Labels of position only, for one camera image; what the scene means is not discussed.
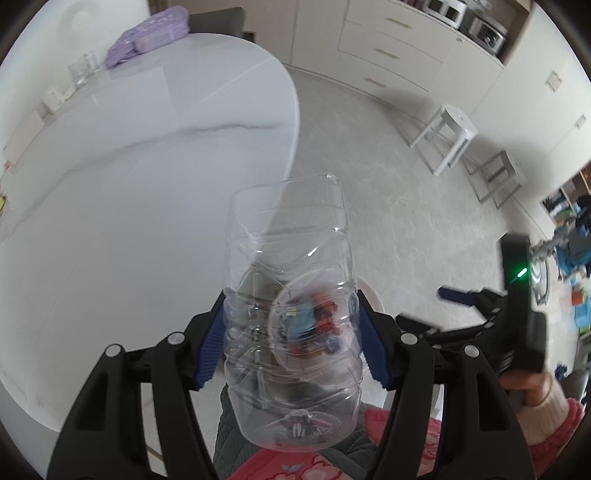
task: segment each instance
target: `clear plastic bottle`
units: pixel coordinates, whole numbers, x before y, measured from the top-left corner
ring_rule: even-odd
[[[284,452],[335,445],[355,428],[362,379],[338,181],[237,193],[227,241],[225,374],[242,434]]]

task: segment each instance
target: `drawer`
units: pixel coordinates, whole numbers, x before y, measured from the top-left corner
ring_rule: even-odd
[[[425,52],[362,25],[345,22],[339,50],[370,61],[429,90],[443,63]]]
[[[443,62],[459,36],[426,13],[390,0],[351,0],[346,20],[397,38]]]
[[[336,52],[336,80],[358,88],[394,107],[414,115],[427,98],[427,91],[376,64],[342,51]]]

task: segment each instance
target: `person's hand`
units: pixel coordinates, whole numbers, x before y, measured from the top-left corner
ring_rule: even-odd
[[[499,382],[505,390],[525,391],[525,405],[528,407],[540,405],[552,388],[552,376],[548,372],[513,370],[502,374]]]

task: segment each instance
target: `gray floor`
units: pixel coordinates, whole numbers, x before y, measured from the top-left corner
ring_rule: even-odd
[[[492,202],[480,205],[461,164],[435,178],[427,163],[434,168],[447,144],[436,139],[410,150],[407,142],[420,129],[415,120],[328,80],[290,73],[301,104],[293,177],[333,173],[340,180],[357,274],[374,287],[389,314],[406,312],[445,328],[479,322],[473,312],[437,301],[437,288],[499,289],[498,239],[515,231],[537,241],[540,231],[513,201],[501,210]],[[568,330],[560,309],[558,303],[551,306],[549,322],[552,355],[557,359],[572,349],[556,339]],[[193,397],[210,451],[223,383],[218,372]],[[363,389],[364,401],[381,405],[385,393],[378,385],[366,380]],[[26,414],[11,401],[0,388],[0,418],[25,455],[44,472],[54,437],[43,428],[35,436],[30,424],[36,422],[20,418]],[[159,449],[149,398],[144,405],[147,442]],[[19,410],[16,414],[13,407]]]

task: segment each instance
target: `screw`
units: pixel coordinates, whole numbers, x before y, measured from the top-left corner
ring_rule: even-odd
[[[480,350],[474,345],[466,345],[464,347],[464,352],[467,356],[471,356],[472,358],[476,358],[478,355],[480,355]]]
[[[414,345],[418,341],[417,337],[414,336],[412,333],[403,333],[400,336],[400,339],[402,340],[402,343],[404,343],[405,345]]]
[[[106,356],[117,356],[121,353],[121,345],[117,345],[114,343],[113,345],[109,345],[105,350]]]
[[[182,332],[174,332],[168,336],[168,342],[171,345],[180,345],[184,342],[184,333]]]

